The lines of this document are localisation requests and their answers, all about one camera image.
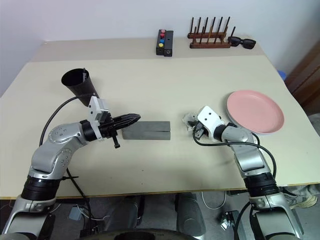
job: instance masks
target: black cup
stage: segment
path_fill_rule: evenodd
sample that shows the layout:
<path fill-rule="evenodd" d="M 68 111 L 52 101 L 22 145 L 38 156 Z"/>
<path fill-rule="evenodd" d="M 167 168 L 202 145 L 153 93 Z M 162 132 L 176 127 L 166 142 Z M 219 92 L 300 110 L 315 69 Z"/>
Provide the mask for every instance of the black cup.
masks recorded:
<path fill-rule="evenodd" d="M 89 72 L 85 68 L 76 68 L 66 72 L 62 76 L 61 82 L 76 96 L 95 93 L 95 96 L 99 98 L 98 93 L 91 82 Z M 79 98 L 79 100 L 87 107 L 90 103 L 90 99 L 91 96 Z"/>

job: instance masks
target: sunglasses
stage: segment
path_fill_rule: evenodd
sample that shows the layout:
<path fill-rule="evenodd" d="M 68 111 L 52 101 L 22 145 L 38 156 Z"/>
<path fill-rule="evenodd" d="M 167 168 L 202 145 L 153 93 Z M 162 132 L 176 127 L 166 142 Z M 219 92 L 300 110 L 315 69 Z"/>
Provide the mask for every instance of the sunglasses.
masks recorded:
<path fill-rule="evenodd" d="M 256 41 L 252 39 L 241 39 L 240 37 L 237 36 L 230 36 L 228 37 L 228 42 L 231 43 L 232 47 L 236 47 L 239 44 L 242 44 L 242 46 L 245 49 L 253 49 L 254 46 L 256 45 Z"/>

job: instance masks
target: beige tabletop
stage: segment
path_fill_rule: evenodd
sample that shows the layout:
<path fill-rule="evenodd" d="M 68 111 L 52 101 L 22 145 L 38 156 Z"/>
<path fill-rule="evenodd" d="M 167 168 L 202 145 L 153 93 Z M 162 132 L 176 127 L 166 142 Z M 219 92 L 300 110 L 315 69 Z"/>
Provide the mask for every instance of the beige tabletop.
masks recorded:
<path fill-rule="evenodd" d="M 69 169 L 89 196 L 243 189 L 231 149 L 195 144 L 182 117 L 209 105 L 228 122 L 228 95 L 247 89 L 268 95 L 284 113 L 282 129 L 260 137 L 276 159 L 277 183 L 320 182 L 320 138 L 261 48 L 189 49 L 189 42 L 175 38 L 173 57 L 156 56 L 154 39 L 43 44 L 0 98 L 1 198 L 21 193 L 46 121 L 74 96 L 61 84 L 74 68 L 89 71 L 112 116 L 138 113 L 142 121 L 171 123 L 171 140 L 123 140 L 119 132 L 118 149 L 111 139 L 79 149 Z M 86 118 L 76 100 L 49 129 Z M 57 196 L 78 195 L 71 181 L 60 183 Z"/>

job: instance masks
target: wooden cabinet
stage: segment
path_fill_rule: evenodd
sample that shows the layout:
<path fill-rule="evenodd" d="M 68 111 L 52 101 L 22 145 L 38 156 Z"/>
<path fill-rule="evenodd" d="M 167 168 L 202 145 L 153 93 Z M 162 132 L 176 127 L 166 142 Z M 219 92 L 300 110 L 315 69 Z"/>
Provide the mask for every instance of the wooden cabinet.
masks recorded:
<path fill-rule="evenodd" d="M 320 41 L 295 67 L 285 84 L 307 115 L 320 113 Z"/>

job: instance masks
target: black cable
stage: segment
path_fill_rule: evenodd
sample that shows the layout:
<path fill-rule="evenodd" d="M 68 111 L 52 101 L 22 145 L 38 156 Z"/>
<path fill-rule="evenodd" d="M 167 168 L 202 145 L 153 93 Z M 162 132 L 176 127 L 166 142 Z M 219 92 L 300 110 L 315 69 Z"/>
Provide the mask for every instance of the black cable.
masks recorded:
<path fill-rule="evenodd" d="M 273 165 L 272 175 L 273 175 L 273 178 L 276 178 L 276 175 L 277 175 L 276 160 L 275 160 L 274 156 L 271 154 L 271 152 L 261 145 L 251 143 L 251 142 L 242 142 L 242 141 L 231 141 L 231 142 L 221 142 L 221 143 L 201 143 L 197 140 L 195 132 L 192 133 L 192 137 L 193 137 L 193 140 L 200 146 L 215 147 L 215 146 L 229 146 L 229 145 L 250 145 L 250 146 L 254 146 L 259 149 L 262 149 L 270 156 L 270 158 L 272 160 L 272 165 Z"/>
<path fill-rule="evenodd" d="M 73 183 L 73 185 L 75 186 L 75 188 L 78 190 L 78 192 L 81 194 L 81 196 L 83 197 L 83 200 L 85 201 L 87 208 L 88 208 L 88 215 L 90 217 L 89 219 L 89 229 L 90 229 L 90 233 L 91 233 L 91 222 L 92 222 L 92 214 L 91 214 L 91 207 L 90 207 L 90 203 L 89 200 L 87 198 L 87 196 L 84 194 L 84 192 L 81 190 L 81 188 L 78 186 L 78 184 L 76 183 L 76 181 L 74 180 L 74 178 L 72 177 L 69 169 L 66 169 L 66 173 L 68 174 L 68 176 L 70 177 L 71 182 Z"/>
<path fill-rule="evenodd" d="M 57 113 L 58 113 L 65 105 L 67 105 L 68 103 L 70 103 L 70 102 L 73 101 L 73 100 L 80 99 L 80 98 L 84 98 L 84 97 L 89 97 L 89 96 L 94 96 L 94 95 L 95 95 L 94 93 L 82 94 L 82 95 L 79 95 L 79 96 L 74 96 L 74 97 L 68 99 L 67 101 L 65 101 L 64 103 L 62 103 L 62 104 L 54 111 L 54 113 L 49 117 L 48 121 L 47 121 L 46 124 L 44 125 L 44 128 L 43 128 L 42 133 L 41 133 L 41 137 L 40 137 L 39 147 L 40 147 L 40 146 L 43 144 L 43 142 L 44 142 L 44 137 L 45 137 L 47 128 L 48 128 L 49 124 L 51 123 L 52 119 L 54 119 L 54 117 L 57 115 Z"/>
<path fill-rule="evenodd" d="M 85 210 L 87 210 L 89 212 L 89 209 L 87 207 L 85 207 L 83 205 L 81 205 L 81 206 L 79 205 L 79 207 L 81 207 L 81 208 L 83 208 L 83 209 L 85 209 Z M 103 218 L 103 217 L 95 217 L 93 213 L 91 213 L 91 216 L 92 216 L 93 219 L 102 219 Z"/>
<path fill-rule="evenodd" d="M 82 227 L 82 230 L 85 230 L 85 229 L 86 229 L 86 218 L 85 218 L 85 216 L 83 216 L 82 214 L 81 214 L 81 216 L 83 217 L 83 227 Z"/>
<path fill-rule="evenodd" d="M 294 197 L 297 196 L 296 194 L 288 191 L 285 187 L 282 187 L 282 192 L 283 192 L 284 194 L 288 194 L 288 195 L 291 195 L 291 196 L 294 196 Z"/>
<path fill-rule="evenodd" d="M 253 215 L 253 213 L 254 213 L 254 208 L 251 206 L 250 213 L 249 213 L 249 221 L 250 221 L 250 226 L 251 226 L 252 231 L 254 231 L 254 221 L 253 221 L 254 215 Z"/>
<path fill-rule="evenodd" d="M 247 209 L 247 207 L 250 205 L 250 202 L 248 201 L 243 208 L 241 209 L 238 218 L 236 219 L 235 222 L 235 226 L 234 226 L 234 240 L 239 240 L 239 235 L 238 235 L 238 228 L 239 228 L 239 223 L 240 223 L 240 219 L 242 217 L 242 215 L 244 214 L 245 210 Z"/>
<path fill-rule="evenodd" d="M 257 141 L 257 144 L 260 145 L 260 139 L 259 139 L 259 137 L 258 137 L 254 132 L 252 132 L 252 135 L 255 136 L 256 141 Z"/>
<path fill-rule="evenodd" d="M 43 130 L 42 130 L 42 133 L 41 133 L 41 137 L 40 137 L 40 141 L 39 141 L 39 147 L 43 144 L 44 142 L 44 138 L 45 138 L 45 134 L 46 134 L 46 131 L 47 131 L 47 128 L 49 126 L 49 124 L 51 123 L 51 121 L 54 119 L 54 117 L 57 115 L 57 113 L 65 106 L 67 105 L 68 103 L 70 103 L 71 101 L 73 100 L 76 100 L 76 99 L 80 99 L 80 98 L 84 98 L 84 97 L 89 97 L 89 96 L 94 96 L 95 94 L 94 93 L 87 93 L 87 94 L 82 94 L 82 95 L 79 95 L 79 96 L 74 96 L 70 99 L 68 99 L 67 101 L 65 101 L 64 103 L 62 103 L 54 112 L 53 114 L 49 117 L 48 121 L 46 122 Z M 88 207 L 88 212 L 89 212 L 89 216 L 90 216 L 90 219 L 89 219 L 89 231 L 91 233 L 91 218 L 92 218 L 92 215 L 91 215 L 91 207 L 90 207 L 90 203 L 89 203 L 89 200 L 88 198 L 86 197 L 86 195 L 83 193 L 83 191 L 81 190 L 81 188 L 78 186 L 78 184 L 76 183 L 76 181 L 74 180 L 73 176 L 71 175 L 69 169 L 67 168 L 66 169 L 66 173 L 68 174 L 69 178 L 71 179 L 73 185 L 75 186 L 75 188 L 78 190 L 78 192 L 81 194 L 81 196 L 83 197 L 85 203 L 87 204 L 87 207 Z"/>

